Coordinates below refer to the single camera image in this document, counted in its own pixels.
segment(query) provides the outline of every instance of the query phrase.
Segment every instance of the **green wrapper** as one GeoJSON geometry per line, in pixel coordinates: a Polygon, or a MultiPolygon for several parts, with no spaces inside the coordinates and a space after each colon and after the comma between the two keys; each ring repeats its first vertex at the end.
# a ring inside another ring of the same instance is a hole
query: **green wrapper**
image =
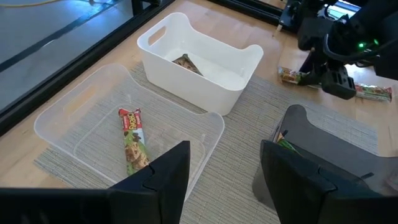
{"type": "Polygon", "coordinates": [[[288,150],[300,155],[300,153],[297,152],[297,150],[288,141],[286,141],[286,139],[282,135],[282,133],[279,133],[279,135],[278,135],[277,144],[280,145],[280,146],[283,146],[284,148],[286,148],[286,149],[288,149],[288,150]]]}
{"type": "Polygon", "coordinates": [[[128,111],[121,108],[119,110],[123,124],[124,152],[128,175],[133,175],[149,164],[140,113],[139,109],[128,111]]]}

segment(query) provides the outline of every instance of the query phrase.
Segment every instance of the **brown wrapper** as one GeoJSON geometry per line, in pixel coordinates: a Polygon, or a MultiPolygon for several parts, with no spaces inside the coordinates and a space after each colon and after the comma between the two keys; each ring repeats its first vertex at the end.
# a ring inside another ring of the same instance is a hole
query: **brown wrapper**
{"type": "Polygon", "coordinates": [[[191,70],[193,72],[195,72],[198,75],[203,76],[200,72],[199,69],[195,66],[195,64],[193,64],[193,62],[191,61],[191,59],[189,59],[188,54],[183,54],[181,57],[175,59],[173,61],[173,63],[176,63],[179,66],[182,66],[188,70],[191,70]]]}

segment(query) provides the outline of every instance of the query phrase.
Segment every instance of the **clear plastic bin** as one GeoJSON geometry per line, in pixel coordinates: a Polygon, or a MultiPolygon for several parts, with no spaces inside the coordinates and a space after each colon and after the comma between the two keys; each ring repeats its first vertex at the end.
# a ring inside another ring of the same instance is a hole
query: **clear plastic bin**
{"type": "Polygon", "coordinates": [[[127,177],[119,108],[141,109],[150,161],[190,141],[188,197],[221,137],[224,121],[217,113],[192,113],[141,87],[122,65],[106,65],[91,74],[43,111],[34,129],[52,146],[117,183],[127,177]]]}

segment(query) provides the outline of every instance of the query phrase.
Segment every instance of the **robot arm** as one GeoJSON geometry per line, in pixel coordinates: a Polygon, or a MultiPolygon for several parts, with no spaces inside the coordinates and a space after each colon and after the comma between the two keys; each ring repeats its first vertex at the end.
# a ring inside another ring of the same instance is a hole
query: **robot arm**
{"type": "Polygon", "coordinates": [[[298,46],[311,52],[300,69],[308,75],[299,85],[321,84],[325,92],[350,99],[356,91],[344,65],[354,63],[359,67],[374,66],[376,75],[398,80],[398,68],[394,66],[398,59],[398,1],[350,2],[363,6],[351,18],[303,18],[298,46]]]}

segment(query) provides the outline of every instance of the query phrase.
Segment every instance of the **white plastic bin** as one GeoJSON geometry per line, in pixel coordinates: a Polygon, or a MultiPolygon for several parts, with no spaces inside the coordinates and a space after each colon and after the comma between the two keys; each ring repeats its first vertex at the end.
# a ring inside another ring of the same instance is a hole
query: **white plastic bin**
{"type": "Polygon", "coordinates": [[[224,120],[216,113],[192,113],[141,87],[122,65],[106,65],[91,74],[44,110],[34,129],[109,187],[127,177],[119,108],[141,109],[150,161],[190,141],[187,198],[224,131],[224,120]]]}
{"type": "Polygon", "coordinates": [[[137,41],[148,80],[209,112],[228,114],[253,75],[263,51],[258,45],[236,49],[208,37],[180,12],[161,20],[137,41]],[[164,35],[149,39],[165,27],[164,35]],[[203,76],[174,64],[188,54],[203,76]]]}

